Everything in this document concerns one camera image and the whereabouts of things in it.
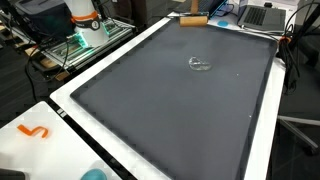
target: teal round object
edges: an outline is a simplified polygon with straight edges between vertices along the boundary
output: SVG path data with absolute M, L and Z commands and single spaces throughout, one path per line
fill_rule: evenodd
M 220 26 L 220 27 L 227 27 L 228 26 L 228 22 L 227 21 L 219 21 L 218 22 L 218 26 Z
M 107 176 L 100 169 L 92 169 L 85 173 L 81 180 L 107 180 Z

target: orange s-shaped piece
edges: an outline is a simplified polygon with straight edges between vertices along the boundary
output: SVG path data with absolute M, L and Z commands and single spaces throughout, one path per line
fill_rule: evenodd
M 28 136 L 32 136 L 34 135 L 35 133 L 37 132 L 40 132 L 41 130 L 44 131 L 44 133 L 42 134 L 42 138 L 45 138 L 47 137 L 48 135 L 48 129 L 47 128 L 44 128 L 42 126 L 38 126 L 34 129 L 32 129 L 31 131 L 29 129 L 27 129 L 24 125 L 20 124 L 18 127 L 17 127 L 21 132 L 23 132 L 24 134 L 28 135 Z

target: floor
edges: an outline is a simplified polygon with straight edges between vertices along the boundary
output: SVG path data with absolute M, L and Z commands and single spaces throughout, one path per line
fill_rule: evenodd
M 157 10 L 157 15 L 165 15 L 165 11 Z M 298 14 L 298 20 L 304 19 Z M 16 116 L 32 107 L 31 86 L 24 73 L 27 56 L 17 54 L 11 47 L 4 46 L 0 50 L 0 128 Z M 34 72 L 36 78 L 41 76 Z M 49 95 L 64 82 L 36 83 L 36 94 L 39 100 L 48 101 Z M 299 125 L 299 128 L 320 144 L 320 127 Z M 269 180 L 315 180 L 320 179 L 320 155 L 308 156 L 305 145 L 291 132 L 277 125 L 272 155 L 270 157 Z

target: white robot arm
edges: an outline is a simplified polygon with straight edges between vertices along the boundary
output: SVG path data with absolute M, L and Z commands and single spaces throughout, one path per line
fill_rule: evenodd
M 109 33 L 100 22 L 91 0 L 64 0 L 76 24 L 75 32 L 82 38 L 83 47 L 97 47 L 109 40 Z

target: table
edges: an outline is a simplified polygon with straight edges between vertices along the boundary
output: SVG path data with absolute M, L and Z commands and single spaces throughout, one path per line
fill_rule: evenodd
M 17 129 L 43 126 L 41 134 L 29 137 Z M 0 168 L 22 171 L 31 180 L 80 179 L 87 171 L 101 169 L 110 180 L 120 177 L 45 102 L 0 129 Z
M 287 16 L 291 16 L 294 11 L 294 9 L 289 11 L 291 13 L 288 13 Z M 219 20 L 229 18 L 229 20 L 233 20 L 229 22 L 230 26 L 227 28 L 237 28 L 235 25 L 235 17 L 230 16 L 232 15 L 228 15 L 227 17 L 223 18 L 215 17 L 211 19 L 208 24 L 216 25 Z M 126 52 L 153 34 L 168 21 L 170 21 L 168 18 L 162 19 L 50 95 L 50 98 L 80 126 L 82 126 L 96 141 L 98 141 L 103 148 L 105 148 L 136 178 L 142 180 L 158 180 L 169 178 L 151 165 L 148 161 L 146 161 L 142 156 L 136 153 L 133 149 L 131 149 L 128 145 L 126 145 L 109 129 L 105 128 L 102 124 L 95 120 L 95 118 L 88 114 L 84 109 L 82 109 L 70 98 L 70 94 L 97 73 L 102 71 L 105 67 L 109 66 L 112 62 L 116 61 Z M 275 58 L 271 67 L 270 76 L 268 78 L 266 91 L 256 126 L 256 132 L 253 138 L 253 144 L 245 174 L 246 180 L 262 180 L 266 177 L 284 75 L 285 68 L 283 62 L 280 59 Z

